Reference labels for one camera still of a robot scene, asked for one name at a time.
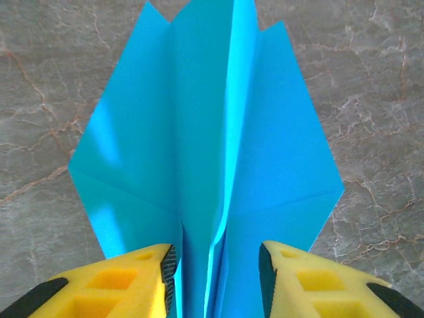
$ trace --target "yellow plastic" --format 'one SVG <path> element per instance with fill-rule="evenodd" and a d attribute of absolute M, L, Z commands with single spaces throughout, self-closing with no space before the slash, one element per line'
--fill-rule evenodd
<path fill-rule="evenodd" d="M 158 244 L 58 274 L 69 284 L 30 318 L 165 318 L 160 263 L 170 249 Z"/>
<path fill-rule="evenodd" d="M 389 283 L 279 242 L 264 245 L 277 271 L 271 318 L 399 318 L 366 286 Z"/>

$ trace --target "gray marble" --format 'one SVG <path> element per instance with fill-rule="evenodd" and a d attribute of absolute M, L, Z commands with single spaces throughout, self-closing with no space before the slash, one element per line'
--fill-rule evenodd
<path fill-rule="evenodd" d="M 143 2 L 83 2 L 0 2 L 0 309 L 103 259 L 66 165 Z M 424 307 L 424 2 L 257 7 L 262 28 L 286 22 L 346 187 L 313 252 Z"/>

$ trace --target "blue paper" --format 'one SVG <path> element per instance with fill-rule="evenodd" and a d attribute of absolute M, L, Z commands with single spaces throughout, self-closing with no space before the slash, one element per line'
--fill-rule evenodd
<path fill-rule="evenodd" d="M 147 3 L 70 162 L 106 257 L 171 243 L 172 317 L 263 317 L 258 250 L 309 250 L 343 192 L 282 23 Z"/>

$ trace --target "marble surface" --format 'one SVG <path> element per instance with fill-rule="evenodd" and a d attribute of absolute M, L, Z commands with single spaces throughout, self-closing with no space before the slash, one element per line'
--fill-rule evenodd
<path fill-rule="evenodd" d="M 0 2 L 0 309 L 103 258 L 66 166 L 143 2 L 89 2 Z M 423 307 L 424 2 L 257 7 L 262 28 L 286 22 L 346 187 L 313 252 Z"/>

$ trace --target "origami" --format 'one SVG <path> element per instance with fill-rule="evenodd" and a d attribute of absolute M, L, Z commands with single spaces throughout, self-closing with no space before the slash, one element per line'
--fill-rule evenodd
<path fill-rule="evenodd" d="M 180 258 L 172 317 L 263 317 L 258 249 L 309 250 L 343 192 L 283 23 L 147 3 L 70 162 L 106 258 Z"/>

